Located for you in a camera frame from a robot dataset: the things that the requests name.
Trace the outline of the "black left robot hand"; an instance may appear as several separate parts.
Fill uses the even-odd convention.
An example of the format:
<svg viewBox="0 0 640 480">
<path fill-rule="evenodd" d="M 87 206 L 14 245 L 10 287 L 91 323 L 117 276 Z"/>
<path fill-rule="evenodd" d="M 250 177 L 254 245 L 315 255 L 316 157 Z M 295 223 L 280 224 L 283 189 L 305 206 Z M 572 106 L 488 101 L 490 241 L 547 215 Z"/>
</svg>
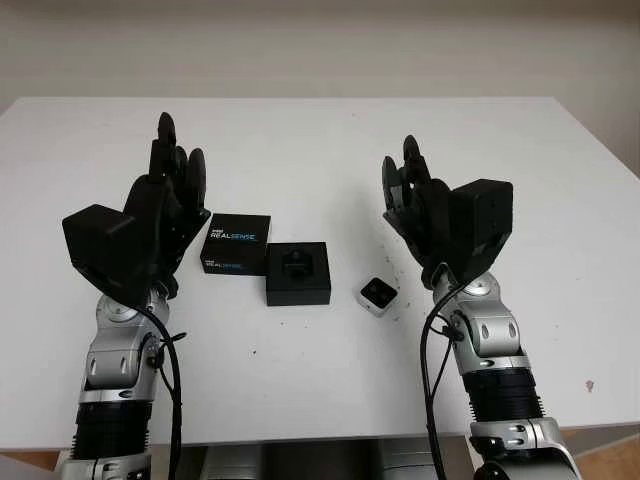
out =
<svg viewBox="0 0 640 480">
<path fill-rule="evenodd" d="M 203 151 L 187 153 L 178 145 L 174 120 L 163 112 L 151 144 L 149 171 L 134 182 L 124 207 L 140 227 L 142 244 L 127 281 L 126 298 L 134 305 L 144 304 L 156 287 L 164 288 L 169 298 L 176 296 L 174 274 L 211 215 L 205 195 Z"/>
</svg>

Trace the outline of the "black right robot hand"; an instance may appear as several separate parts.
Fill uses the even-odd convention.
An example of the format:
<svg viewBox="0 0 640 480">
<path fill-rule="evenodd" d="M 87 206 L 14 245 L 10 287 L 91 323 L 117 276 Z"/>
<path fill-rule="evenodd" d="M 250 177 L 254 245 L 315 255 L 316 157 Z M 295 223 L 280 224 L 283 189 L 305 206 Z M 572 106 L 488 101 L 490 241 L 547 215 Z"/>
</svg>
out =
<svg viewBox="0 0 640 480">
<path fill-rule="evenodd" d="M 444 181 L 431 176 L 414 136 L 403 142 L 404 164 L 387 156 L 382 163 L 384 219 L 405 241 L 422 267 L 422 282 L 433 290 L 446 276 L 457 287 L 461 280 L 447 258 L 450 248 L 449 196 Z"/>
</svg>

